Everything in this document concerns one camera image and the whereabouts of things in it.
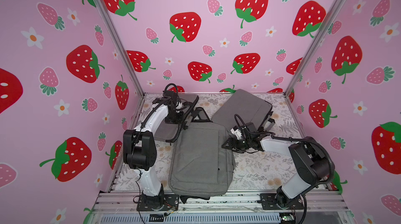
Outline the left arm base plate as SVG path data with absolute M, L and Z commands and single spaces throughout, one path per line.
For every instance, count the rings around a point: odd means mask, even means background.
M 159 196 L 147 196 L 142 194 L 137 204 L 137 211 L 169 211 L 179 206 L 179 196 L 175 194 Z

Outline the grey laptop bag with handles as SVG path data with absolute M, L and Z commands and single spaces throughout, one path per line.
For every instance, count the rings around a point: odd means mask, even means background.
M 153 103 L 162 102 L 168 106 L 168 115 L 164 118 L 154 134 L 154 139 L 166 143 L 174 143 L 183 130 L 187 130 L 191 123 L 210 122 L 210 118 L 202 107 L 198 107 L 199 96 L 195 94 L 179 94 L 174 91 L 164 91 L 162 98 L 157 98 Z

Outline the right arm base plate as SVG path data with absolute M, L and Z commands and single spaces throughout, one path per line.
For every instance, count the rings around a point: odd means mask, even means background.
M 264 210 L 303 210 L 302 199 L 297 196 L 294 199 L 288 199 L 284 194 L 263 193 L 257 201 Z

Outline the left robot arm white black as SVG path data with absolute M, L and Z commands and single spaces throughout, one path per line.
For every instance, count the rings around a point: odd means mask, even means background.
M 163 91 L 163 97 L 155 100 L 148 116 L 142 123 L 123 134 L 123 161 L 131 169 L 139 172 L 139 182 L 142 185 L 140 200 L 149 203 L 153 208 L 162 207 L 164 200 L 163 184 L 159 181 L 153 166 L 157 159 L 157 149 L 154 134 L 160 125 L 177 125 L 175 136 L 181 132 L 184 123 L 183 110 L 185 106 L 179 98 L 179 90 L 170 83 Z

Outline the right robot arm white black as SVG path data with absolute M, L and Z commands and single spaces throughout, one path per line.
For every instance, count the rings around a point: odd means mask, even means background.
M 273 152 L 291 157 L 296 173 L 276 191 L 274 203 L 281 209 L 321 184 L 332 182 L 335 165 L 327 150 L 312 137 L 279 137 L 273 132 L 256 132 L 254 124 L 236 126 L 221 146 L 235 153 Z

